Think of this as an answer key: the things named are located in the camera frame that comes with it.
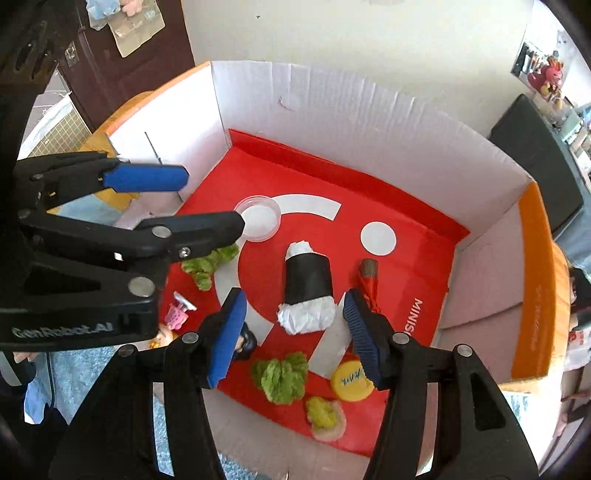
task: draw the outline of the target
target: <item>petri dish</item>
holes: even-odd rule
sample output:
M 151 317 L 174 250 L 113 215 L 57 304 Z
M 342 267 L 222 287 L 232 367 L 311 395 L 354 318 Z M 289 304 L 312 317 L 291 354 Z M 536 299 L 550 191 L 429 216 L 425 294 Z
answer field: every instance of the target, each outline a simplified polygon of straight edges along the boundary
M 244 220 L 242 238 L 249 242 L 269 240 L 279 230 L 281 209 L 275 200 L 255 195 L 242 200 L 234 210 Z

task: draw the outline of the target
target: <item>white cardboard wall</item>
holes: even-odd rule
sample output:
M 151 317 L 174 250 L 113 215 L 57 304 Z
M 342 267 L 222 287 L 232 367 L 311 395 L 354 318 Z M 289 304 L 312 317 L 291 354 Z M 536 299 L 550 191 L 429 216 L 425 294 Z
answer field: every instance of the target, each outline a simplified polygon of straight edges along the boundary
M 517 350 L 521 304 L 490 317 L 447 329 L 439 329 L 434 347 L 453 350 L 459 343 L 474 348 L 498 384 L 511 381 Z
M 132 161 L 154 162 L 155 150 L 163 163 L 185 166 L 190 178 L 180 195 L 186 200 L 229 148 L 211 67 L 205 66 L 155 96 L 110 138 L 119 155 Z M 176 193 L 144 193 L 141 201 L 154 215 L 171 215 L 181 206 Z
M 483 234 L 530 178 L 488 140 L 422 100 L 352 73 L 216 61 L 225 129 L 364 171 Z
M 449 328 L 506 310 L 523 301 L 524 246 L 515 204 L 481 237 L 456 255 L 439 328 Z M 517 335 L 521 318 L 515 319 Z

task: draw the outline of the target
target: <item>yellow lid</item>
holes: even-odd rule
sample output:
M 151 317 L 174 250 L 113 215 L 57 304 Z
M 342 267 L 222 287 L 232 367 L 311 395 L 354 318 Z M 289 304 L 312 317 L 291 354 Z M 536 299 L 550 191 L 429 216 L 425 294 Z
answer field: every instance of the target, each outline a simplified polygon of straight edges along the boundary
M 344 401 L 363 400 L 374 390 L 374 384 L 365 377 L 358 360 L 340 364 L 330 380 L 330 386 L 336 396 Z

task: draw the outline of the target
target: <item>white circle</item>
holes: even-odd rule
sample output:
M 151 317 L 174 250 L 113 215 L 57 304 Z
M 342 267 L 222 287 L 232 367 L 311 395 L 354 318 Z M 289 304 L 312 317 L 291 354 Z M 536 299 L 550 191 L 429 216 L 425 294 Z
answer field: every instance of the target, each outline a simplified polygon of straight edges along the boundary
M 371 254 L 383 257 L 396 246 L 394 230 L 382 222 L 369 222 L 361 230 L 361 244 Z

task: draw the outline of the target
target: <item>pink toy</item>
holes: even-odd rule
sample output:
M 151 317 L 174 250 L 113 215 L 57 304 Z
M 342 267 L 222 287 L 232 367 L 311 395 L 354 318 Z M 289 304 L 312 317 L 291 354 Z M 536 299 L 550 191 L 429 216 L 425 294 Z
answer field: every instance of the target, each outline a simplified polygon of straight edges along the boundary
M 164 318 L 164 323 L 166 323 L 171 330 L 179 330 L 179 328 L 183 326 L 183 323 L 189 318 L 187 311 L 195 311 L 197 310 L 197 307 L 177 291 L 173 293 L 173 296 L 177 301 L 177 304 L 170 304 L 168 313 Z

